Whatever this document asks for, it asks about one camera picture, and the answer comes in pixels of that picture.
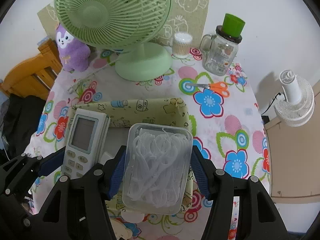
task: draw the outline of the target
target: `orange scissors handle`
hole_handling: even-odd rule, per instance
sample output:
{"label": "orange scissors handle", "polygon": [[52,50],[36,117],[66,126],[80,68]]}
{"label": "orange scissors handle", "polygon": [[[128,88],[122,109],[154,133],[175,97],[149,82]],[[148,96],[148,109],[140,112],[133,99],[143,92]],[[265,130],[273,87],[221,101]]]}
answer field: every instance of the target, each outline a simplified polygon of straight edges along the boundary
{"label": "orange scissors handle", "polygon": [[211,91],[214,91],[225,98],[230,96],[230,93],[228,91],[228,85],[225,82],[221,81],[214,84],[209,84],[209,87]]}

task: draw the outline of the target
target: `beige cabinet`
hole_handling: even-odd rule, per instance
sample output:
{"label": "beige cabinet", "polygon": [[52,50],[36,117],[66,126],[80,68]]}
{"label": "beige cabinet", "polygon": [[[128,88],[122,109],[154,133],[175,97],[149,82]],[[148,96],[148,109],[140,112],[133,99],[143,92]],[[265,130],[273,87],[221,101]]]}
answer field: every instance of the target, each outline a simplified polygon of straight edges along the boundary
{"label": "beige cabinet", "polygon": [[320,94],[305,125],[266,125],[271,158],[271,197],[276,203],[320,201]]}

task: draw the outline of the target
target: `wooden chair backrest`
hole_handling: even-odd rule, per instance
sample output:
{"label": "wooden chair backrest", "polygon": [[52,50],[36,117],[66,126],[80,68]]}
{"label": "wooden chair backrest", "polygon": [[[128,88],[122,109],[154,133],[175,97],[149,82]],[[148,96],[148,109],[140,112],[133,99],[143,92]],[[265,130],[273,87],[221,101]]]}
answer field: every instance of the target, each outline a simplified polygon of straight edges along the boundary
{"label": "wooden chair backrest", "polygon": [[49,39],[39,46],[40,53],[16,65],[6,75],[0,90],[9,96],[37,96],[47,99],[54,80],[62,69],[58,49]]}

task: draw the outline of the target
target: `remote control screen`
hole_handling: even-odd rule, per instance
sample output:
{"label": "remote control screen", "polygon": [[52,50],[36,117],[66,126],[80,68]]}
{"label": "remote control screen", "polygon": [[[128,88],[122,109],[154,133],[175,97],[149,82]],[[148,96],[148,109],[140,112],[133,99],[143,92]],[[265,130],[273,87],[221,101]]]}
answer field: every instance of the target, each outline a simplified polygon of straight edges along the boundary
{"label": "remote control screen", "polygon": [[78,118],[71,144],[85,151],[88,150],[95,121]]}

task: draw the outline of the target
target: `white clip fan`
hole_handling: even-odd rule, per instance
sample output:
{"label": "white clip fan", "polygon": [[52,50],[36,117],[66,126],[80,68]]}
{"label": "white clip fan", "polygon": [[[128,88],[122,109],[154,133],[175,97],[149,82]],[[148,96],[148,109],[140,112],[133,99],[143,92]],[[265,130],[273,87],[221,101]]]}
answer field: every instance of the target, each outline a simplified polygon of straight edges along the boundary
{"label": "white clip fan", "polygon": [[279,75],[285,100],[274,108],[277,116],[288,126],[297,127],[309,121],[315,108],[315,97],[311,85],[290,69]]}

